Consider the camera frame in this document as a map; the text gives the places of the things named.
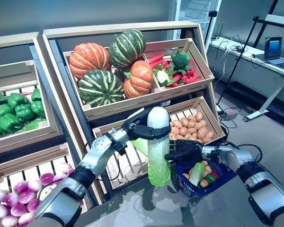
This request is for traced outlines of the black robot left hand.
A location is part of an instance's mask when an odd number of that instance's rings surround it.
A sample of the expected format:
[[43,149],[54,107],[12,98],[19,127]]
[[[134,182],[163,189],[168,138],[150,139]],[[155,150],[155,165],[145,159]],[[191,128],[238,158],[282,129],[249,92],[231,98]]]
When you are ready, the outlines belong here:
[[121,128],[125,130],[130,141],[138,138],[146,140],[160,139],[171,132],[170,126],[160,126],[159,128],[147,126],[148,115],[153,109],[154,108],[142,108],[125,120]]

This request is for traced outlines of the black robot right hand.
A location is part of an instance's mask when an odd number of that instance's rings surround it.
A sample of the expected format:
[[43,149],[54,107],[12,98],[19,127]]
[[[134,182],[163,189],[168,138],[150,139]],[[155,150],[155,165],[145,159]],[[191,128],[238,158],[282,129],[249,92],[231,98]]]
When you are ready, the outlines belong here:
[[202,160],[203,144],[195,140],[170,140],[169,153],[164,158],[175,162],[197,162]]

